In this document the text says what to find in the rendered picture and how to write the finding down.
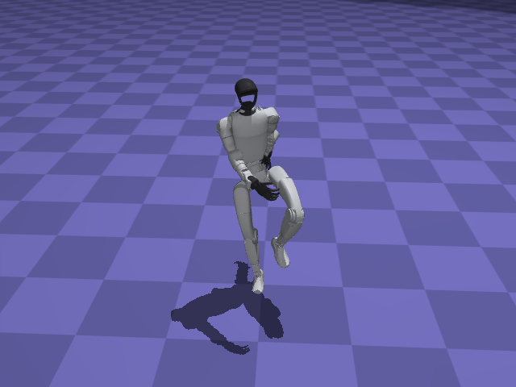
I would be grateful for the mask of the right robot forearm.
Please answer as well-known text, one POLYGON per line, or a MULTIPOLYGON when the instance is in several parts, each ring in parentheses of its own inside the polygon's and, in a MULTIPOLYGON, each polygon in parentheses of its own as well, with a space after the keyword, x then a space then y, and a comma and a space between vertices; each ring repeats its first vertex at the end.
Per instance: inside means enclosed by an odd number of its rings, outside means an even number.
POLYGON ((251 187, 252 182, 248 180, 248 176, 252 176, 252 173, 246 167, 246 164, 243 162, 243 160, 235 161, 231 153, 228 153, 228 159, 231 163, 232 168, 239 174, 242 181, 245 182, 245 185, 247 187, 251 187))

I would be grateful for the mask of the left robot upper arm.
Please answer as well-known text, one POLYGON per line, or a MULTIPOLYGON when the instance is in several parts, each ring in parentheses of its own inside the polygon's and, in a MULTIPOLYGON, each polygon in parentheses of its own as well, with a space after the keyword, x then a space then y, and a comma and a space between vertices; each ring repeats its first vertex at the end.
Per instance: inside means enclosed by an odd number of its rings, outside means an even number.
POLYGON ((278 137, 280 136, 279 132, 276 131, 278 121, 280 117, 276 110, 273 107, 269 107, 264 109, 265 114, 268 117, 268 139, 267 141, 271 144, 276 143, 278 137))

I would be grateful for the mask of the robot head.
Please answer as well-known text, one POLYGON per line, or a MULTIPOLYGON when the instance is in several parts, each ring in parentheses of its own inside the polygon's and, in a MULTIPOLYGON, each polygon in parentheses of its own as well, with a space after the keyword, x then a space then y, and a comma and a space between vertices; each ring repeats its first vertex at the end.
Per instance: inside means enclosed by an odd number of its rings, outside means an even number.
POLYGON ((236 92, 239 102, 241 104, 241 107, 236 112, 239 111, 239 113, 241 115, 245 115, 245 116, 255 114, 256 110, 252 110, 252 108, 256 104, 257 92, 258 92, 258 89, 257 89, 255 83, 248 78, 240 79, 235 84, 235 92, 236 92), (251 101, 242 102, 241 97, 253 95, 253 94, 255 94, 253 102, 251 102, 251 101), (245 112, 241 113, 240 110, 244 110, 245 112))

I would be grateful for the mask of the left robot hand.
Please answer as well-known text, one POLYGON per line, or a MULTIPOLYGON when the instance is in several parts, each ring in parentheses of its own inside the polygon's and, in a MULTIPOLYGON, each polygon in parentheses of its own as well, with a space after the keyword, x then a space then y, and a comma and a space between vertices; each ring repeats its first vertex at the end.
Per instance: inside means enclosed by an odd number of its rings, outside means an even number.
POLYGON ((270 170, 270 169, 271 169, 271 161, 270 161, 270 157, 271 157, 271 155, 272 155, 272 152, 270 152, 270 153, 268 154, 268 156, 264 156, 264 158, 261 160, 261 164, 263 164, 263 163, 264 163, 264 164, 266 164, 266 168, 267 168, 268 170, 270 170))

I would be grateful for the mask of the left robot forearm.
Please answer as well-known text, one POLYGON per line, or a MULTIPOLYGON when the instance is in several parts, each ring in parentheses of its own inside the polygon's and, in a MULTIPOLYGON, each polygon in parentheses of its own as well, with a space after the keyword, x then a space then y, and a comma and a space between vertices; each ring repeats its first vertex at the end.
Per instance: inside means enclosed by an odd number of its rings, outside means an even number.
MULTIPOLYGON (((268 142, 268 141, 267 141, 267 142, 268 142)), ((275 143, 274 143, 274 144, 275 144, 275 143)), ((269 143, 269 142, 268 142, 268 145, 267 145, 266 151, 265 151, 265 153, 264 153, 264 155, 265 155, 265 156, 268 156, 268 154, 269 154, 270 152, 272 152, 272 151, 273 151, 274 144, 271 144, 271 143, 269 143)))

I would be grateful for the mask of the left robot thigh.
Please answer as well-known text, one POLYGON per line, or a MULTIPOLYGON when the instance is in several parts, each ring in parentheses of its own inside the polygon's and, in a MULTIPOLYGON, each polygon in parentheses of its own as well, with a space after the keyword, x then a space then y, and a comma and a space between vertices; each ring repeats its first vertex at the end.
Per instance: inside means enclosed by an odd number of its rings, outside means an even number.
POLYGON ((277 192, 280 193, 288 207, 285 210, 285 219, 292 224, 301 222, 302 204, 293 179, 289 178, 281 166, 274 166, 267 173, 269 181, 279 189, 277 192))

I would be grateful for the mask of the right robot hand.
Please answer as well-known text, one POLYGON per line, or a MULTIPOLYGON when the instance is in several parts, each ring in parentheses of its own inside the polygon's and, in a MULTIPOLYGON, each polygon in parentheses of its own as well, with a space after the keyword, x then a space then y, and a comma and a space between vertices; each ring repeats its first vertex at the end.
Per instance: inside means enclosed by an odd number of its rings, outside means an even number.
POLYGON ((256 192, 266 198, 267 200, 269 201, 275 201, 279 196, 278 194, 280 193, 272 193, 272 192, 276 192, 278 191, 279 189, 270 189, 268 188, 266 185, 272 185, 273 183, 272 182, 260 182, 258 179, 256 179, 254 176, 248 176, 248 180, 251 181, 251 189, 255 189, 256 192), (276 196, 274 196, 276 195, 276 196))

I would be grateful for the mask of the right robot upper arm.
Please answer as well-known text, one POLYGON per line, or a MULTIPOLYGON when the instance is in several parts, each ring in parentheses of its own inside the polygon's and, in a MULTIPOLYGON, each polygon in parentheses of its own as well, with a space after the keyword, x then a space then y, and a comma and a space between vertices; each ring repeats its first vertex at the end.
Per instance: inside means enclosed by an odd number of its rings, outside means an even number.
POLYGON ((220 119, 217 122, 216 129, 220 135, 220 138, 223 142, 223 146, 227 151, 227 154, 231 153, 233 155, 235 161, 242 160, 243 153, 240 150, 235 149, 235 141, 234 141, 234 138, 230 131, 231 123, 232 123, 231 116, 220 119))

